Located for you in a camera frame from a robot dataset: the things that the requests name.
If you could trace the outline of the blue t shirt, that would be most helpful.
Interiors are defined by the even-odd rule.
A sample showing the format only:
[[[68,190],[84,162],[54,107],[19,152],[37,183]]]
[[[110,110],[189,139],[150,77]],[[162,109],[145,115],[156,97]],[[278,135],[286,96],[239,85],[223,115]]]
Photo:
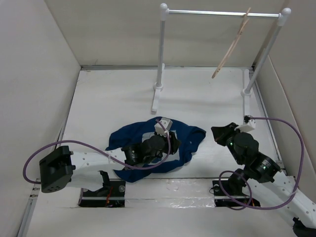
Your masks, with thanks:
[[[106,150],[123,148],[149,139],[154,135],[154,125],[157,119],[161,118],[155,117],[148,121],[132,123],[113,132],[109,137],[109,145]],[[180,148],[175,154],[169,155],[168,159],[156,168],[148,170],[116,170],[115,174],[126,182],[134,183],[152,173],[168,173],[190,162],[193,153],[198,150],[200,143],[206,137],[206,131],[178,120],[173,120],[172,122],[171,131],[175,133],[176,138],[181,142]]]

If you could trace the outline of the beige wooden hanger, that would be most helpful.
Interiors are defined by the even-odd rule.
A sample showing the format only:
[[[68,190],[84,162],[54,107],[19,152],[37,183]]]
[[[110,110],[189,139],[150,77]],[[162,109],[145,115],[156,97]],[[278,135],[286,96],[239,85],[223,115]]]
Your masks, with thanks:
[[[232,52],[234,51],[242,33],[243,33],[243,30],[245,28],[245,26],[247,25],[249,19],[248,19],[248,14],[250,13],[251,11],[251,7],[248,8],[248,10],[246,11],[244,17],[243,17],[243,20],[241,22],[241,25],[240,25],[240,28],[237,32],[237,35],[236,37],[234,38],[232,44],[230,45],[228,51],[226,52],[225,56],[223,57],[223,59],[221,60],[221,62],[219,63],[218,67],[216,68],[216,70],[214,71],[213,75],[212,75],[212,79],[214,79],[217,74],[220,72],[220,70],[224,67],[224,65],[226,64],[226,62],[228,61],[228,59],[230,58]]]

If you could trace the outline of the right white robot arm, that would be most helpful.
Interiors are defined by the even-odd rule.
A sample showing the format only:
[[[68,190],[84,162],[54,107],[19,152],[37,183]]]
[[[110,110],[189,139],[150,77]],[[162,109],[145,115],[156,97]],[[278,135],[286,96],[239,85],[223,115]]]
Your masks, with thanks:
[[[227,147],[242,169],[232,171],[226,191],[231,201],[256,210],[277,210],[288,221],[298,237],[316,235],[316,204],[298,188],[300,176],[292,182],[280,166],[259,152],[259,143],[248,132],[247,125],[230,123],[211,128],[214,141]]]

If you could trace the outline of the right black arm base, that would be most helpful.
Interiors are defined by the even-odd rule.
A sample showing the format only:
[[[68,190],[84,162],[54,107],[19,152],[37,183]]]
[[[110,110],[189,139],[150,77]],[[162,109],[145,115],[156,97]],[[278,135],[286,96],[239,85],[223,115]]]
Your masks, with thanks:
[[[249,195],[242,192],[243,188],[247,188],[247,185],[243,178],[247,181],[249,177],[243,172],[242,169],[238,168],[235,171],[225,172],[221,176],[221,184],[224,190],[231,195],[234,199],[243,204],[250,206],[260,207],[260,202],[255,198],[250,198]],[[214,203],[216,207],[227,207],[231,210],[243,210],[244,206],[233,202],[221,189],[219,185],[219,179],[212,181],[212,188],[209,192],[214,196]]]

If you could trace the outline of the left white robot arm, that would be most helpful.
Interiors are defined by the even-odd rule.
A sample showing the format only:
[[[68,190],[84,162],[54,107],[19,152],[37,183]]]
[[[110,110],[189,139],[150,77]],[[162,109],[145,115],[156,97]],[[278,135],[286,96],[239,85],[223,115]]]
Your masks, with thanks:
[[[166,155],[175,154],[181,142],[174,132],[154,134],[141,143],[101,153],[71,152],[61,146],[39,161],[41,191],[53,193],[65,187],[95,191],[104,196],[110,191],[108,173],[112,170],[143,171],[164,161]]]

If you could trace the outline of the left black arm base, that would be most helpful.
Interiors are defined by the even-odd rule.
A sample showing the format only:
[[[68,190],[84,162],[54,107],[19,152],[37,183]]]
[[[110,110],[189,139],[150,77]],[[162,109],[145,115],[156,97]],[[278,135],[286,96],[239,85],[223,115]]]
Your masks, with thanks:
[[[125,207],[124,180],[111,180],[108,173],[100,171],[102,186],[96,191],[82,189],[78,201],[79,207],[86,208],[123,208]]]

